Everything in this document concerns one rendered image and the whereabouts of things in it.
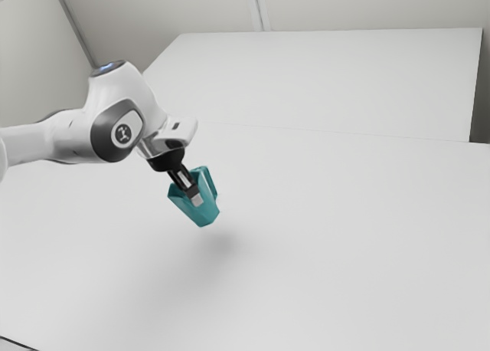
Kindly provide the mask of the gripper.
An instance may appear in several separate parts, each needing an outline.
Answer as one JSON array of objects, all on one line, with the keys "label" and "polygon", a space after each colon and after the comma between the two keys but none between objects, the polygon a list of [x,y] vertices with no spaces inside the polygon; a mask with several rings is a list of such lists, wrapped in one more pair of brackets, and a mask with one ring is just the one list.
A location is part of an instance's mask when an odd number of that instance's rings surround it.
[{"label": "gripper", "polygon": [[146,160],[150,167],[156,172],[169,172],[173,181],[170,187],[170,196],[187,198],[194,206],[203,204],[198,184],[189,170],[183,165],[185,148],[170,149],[158,156]]}]

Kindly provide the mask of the teal faceted mug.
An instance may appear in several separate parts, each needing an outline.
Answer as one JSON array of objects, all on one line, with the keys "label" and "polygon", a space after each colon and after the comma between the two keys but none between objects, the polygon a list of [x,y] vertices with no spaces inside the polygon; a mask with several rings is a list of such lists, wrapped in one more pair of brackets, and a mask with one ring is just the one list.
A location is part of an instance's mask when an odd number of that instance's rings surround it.
[{"label": "teal faceted mug", "polygon": [[217,207],[217,190],[207,166],[188,171],[184,166],[178,171],[169,171],[172,184],[168,198],[198,227],[215,221],[220,211]]}]

